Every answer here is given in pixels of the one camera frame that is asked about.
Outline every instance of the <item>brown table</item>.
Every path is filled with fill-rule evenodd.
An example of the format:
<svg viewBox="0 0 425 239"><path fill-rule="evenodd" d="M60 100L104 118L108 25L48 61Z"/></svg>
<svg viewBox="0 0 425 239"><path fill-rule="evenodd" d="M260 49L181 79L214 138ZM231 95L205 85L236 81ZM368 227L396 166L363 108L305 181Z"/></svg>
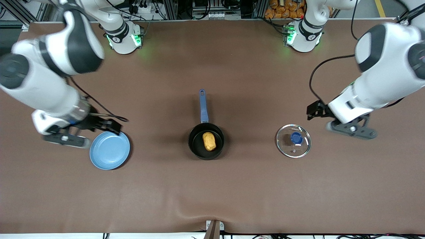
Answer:
<svg viewBox="0 0 425 239"><path fill-rule="evenodd" d="M377 23L356 21L354 32ZM424 90L373 112L375 140L328 132L330 119L306 120L313 68L353 53L349 21L329 21L307 54L283 47L262 21L189 21L152 23L142 50L118 55L96 25L106 60L75 80L130 119L131 157L99 170L88 150L42 141L33 110L0 92L2 233L198 231L209 219L233 233L425 233ZM61 28L31 24L21 39ZM354 59L327 63L314 88L328 102L359 74ZM213 161L187 146L200 88L227 136ZM291 123L312 137L301 159L275 146Z"/></svg>

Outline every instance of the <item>orange food item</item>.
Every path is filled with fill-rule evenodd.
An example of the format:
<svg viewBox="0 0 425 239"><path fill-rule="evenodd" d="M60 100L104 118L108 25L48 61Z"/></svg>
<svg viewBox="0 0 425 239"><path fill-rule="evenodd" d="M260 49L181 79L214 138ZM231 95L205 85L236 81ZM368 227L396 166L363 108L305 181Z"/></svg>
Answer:
<svg viewBox="0 0 425 239"><path fill-rule="evenodd" d="M292 0L285 0L285 8L290 10L290 11L295 11L297 10L298 4L292 2Z"/></svg>
<svg viewBox="0 0 425 239"><path fill-rule="evenodd" d="M297 13L296 13L296 12L294 12L294 11L290 11L290 12L289 12L289 17L290 17L290 18L297 18Z"/></svg>
<svg viewBox="0 0 425 239"><path fill-rule="evenodd" d="M282 18L289 17L289 10L287 9L284 13L282 13Z"/></svg>
<svg viewBox="0 0 425 239"><path fill-rule="evenodd" d="M276 13L280 13L280 14L282 14L282 13L284 13L285 12L285 7L284 6L279 6L278 8L276 8Z"/></svg>
<svg viewBox="0 0 425 239"><path fill-rule="evenodd" d="M273 9L267 9L266 13L264 14L264 17L267 19L272 19L275 15L275 11Z"/></svg>
<svg viewBox="0 0 425 239"><path fill-rule="evenodd" d="M304 10L303 9L298 9L296 11L297 13L297 18L303 18L304 17Z"/></svg>
<svg viewBox="0 0 425 239"><path fill-rule="evenodd" d="M278 0L270 0L269 5L272 9L276 9L279 6Z"/></svg>

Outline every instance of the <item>gray floor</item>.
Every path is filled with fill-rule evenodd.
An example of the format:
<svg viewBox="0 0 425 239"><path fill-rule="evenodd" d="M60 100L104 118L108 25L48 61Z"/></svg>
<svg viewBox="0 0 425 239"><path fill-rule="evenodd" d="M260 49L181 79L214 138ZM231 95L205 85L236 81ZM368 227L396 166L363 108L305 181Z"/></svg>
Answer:
<svg viewBox="0 0 425 239"><path fill-rule="evenodd" d="M402 6L394 0L380 0L386 17L396 17L404 11ZM351 18L353 10L341 11L338 18ZM375 18L379 17L375 0L360 0L356 10L356 18ZM17 41L20 29L1 29L0 28L0 56L9 53L12 45Z"/></svg>

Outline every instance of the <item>yellow stripe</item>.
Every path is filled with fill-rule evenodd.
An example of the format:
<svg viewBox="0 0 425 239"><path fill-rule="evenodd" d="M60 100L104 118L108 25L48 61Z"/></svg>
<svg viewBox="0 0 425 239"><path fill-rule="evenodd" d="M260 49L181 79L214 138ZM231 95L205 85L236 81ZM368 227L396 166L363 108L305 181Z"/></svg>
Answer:
<svg viewBox="0 0 425 239"><path fill-rule="evenodd" d="M379 12L379 17L385 17L384 8L382 7L381 0L375 0L376 8Z"/></svg>

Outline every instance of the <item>blue plate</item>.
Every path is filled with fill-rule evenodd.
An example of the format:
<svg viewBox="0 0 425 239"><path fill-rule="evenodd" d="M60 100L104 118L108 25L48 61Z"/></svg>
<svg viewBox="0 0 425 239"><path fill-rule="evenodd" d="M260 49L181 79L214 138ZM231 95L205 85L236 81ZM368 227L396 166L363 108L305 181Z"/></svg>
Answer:
<svg viewBox="0 0 425 239"><path fill-rule="evenodd" d="M123 164L129 153L130 141L124 133L103 132L91 144L90 160L100 169L111 170Z"/></svg>

